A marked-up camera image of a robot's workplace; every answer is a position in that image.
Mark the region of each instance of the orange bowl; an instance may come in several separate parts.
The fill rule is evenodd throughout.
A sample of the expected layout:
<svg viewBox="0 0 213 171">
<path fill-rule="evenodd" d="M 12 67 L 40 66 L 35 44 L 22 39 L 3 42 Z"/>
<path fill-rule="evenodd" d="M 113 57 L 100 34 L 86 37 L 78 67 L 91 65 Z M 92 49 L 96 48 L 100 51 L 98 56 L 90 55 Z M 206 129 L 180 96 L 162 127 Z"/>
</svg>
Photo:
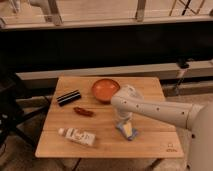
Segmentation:
<svg viewBox="0 0 213 171">
<path fill-rule="evenodd" d="M 120 89 L 120 85 L 108 78 L 96 81 L 92 86 L 92 94 L 102 103 L 110 103 L 112 96 Z"/>
</svg>

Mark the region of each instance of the black chair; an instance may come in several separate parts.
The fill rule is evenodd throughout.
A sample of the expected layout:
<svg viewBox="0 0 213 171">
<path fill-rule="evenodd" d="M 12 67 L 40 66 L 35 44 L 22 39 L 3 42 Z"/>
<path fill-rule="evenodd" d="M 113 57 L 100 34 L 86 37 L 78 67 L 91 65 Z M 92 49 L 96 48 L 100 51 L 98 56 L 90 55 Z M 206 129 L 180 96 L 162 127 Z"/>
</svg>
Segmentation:
<svg viewBox="0 0 213 171">
<path fill-rule="evenodd" d="M 47 112 L 49 104 L 36 111 L 25 114 L 17 104 L 16 99 L 30 97 L 32 97 L 31 93 L 22 80 L 16 74 L 0 66 L 0 148 L 11 132 L 21 137 L 33 147 L 36 146 L 32 139 L 17 128 L 17 125 L 42 112 Z"/>
</svg>

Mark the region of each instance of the wood grain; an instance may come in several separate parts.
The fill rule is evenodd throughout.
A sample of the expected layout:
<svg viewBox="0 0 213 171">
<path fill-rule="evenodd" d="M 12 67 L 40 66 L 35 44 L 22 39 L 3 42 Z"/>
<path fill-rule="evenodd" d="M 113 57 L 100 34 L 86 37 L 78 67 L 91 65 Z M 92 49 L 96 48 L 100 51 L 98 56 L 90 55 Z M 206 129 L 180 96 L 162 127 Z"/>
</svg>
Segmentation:
<svg viewBox="0 0 213 171">
<path fill-rule="evenodd" d="M 45 120 L 36 150 L 37 157 L 86 157 L 86 158 L 174 158 L 182 157 L 182 148 L 174 126 L 133 114 L 133 127 L 139 135 L 131 142 L 115 128 L 115 109 L 110 104 L 97 101 L 91 87 L 103 77 L 60 77 Z M 110 77 L 121 86 L 133 85 L 144 99 L 164 101 L 157 78 Z M 60 107 L 56 98 L 79 90 L 82 98 Z M 93 111 L 93 117 L 77 115 L 73 107 Z M 78 128 L 96 134 L 94 147 L 85 147 L 58 135 L 59 128 Z"/>
</svg>

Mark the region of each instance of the black panel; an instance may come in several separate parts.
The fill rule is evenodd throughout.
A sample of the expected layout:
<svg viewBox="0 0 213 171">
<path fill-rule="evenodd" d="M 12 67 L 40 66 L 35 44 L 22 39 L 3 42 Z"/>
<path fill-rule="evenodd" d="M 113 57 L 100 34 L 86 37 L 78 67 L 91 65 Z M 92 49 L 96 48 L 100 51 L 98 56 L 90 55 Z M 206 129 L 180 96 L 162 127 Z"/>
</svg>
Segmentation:
<svg viewBox="0 0 213 171">
<path fill-rule="evenodd" d="M 213 22 L 0 32 L 0 61 L 14 71 L 213 58 Z"/>
</svg>

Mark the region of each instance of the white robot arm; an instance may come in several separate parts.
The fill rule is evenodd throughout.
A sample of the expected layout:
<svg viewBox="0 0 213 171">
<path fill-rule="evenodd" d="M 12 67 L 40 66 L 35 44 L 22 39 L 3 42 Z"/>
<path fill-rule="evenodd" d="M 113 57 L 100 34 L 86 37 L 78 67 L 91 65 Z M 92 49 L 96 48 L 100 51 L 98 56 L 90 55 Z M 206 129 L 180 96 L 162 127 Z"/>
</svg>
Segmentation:
<svg viewBox="0 0 213 171">
<path fill-rule="evenodd" d="M 213 170 L 213 104 L 146 101 L 134 87 L 122 87 L 111 99 L 121 120 L 131 112 L 164 121 L 192 132 L 187 169 Z"/>
</svg>

